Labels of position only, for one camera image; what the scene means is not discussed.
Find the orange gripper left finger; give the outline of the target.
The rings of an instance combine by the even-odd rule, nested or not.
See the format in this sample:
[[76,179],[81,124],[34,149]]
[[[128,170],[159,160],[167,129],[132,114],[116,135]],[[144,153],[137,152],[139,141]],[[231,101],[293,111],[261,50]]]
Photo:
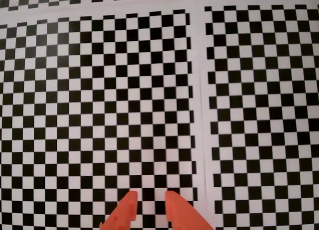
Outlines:
[[118,202],[116,208],[100,224],[100,230],[130,230],[131,222],[136,220],[138,207],[137,191],[129,191]]

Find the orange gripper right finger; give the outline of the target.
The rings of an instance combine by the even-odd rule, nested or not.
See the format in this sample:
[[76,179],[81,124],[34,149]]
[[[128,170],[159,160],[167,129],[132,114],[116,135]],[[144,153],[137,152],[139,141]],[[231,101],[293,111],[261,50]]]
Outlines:
[[214,230],[186,199],[174,191],[165,193],[165,212],[173,230]]

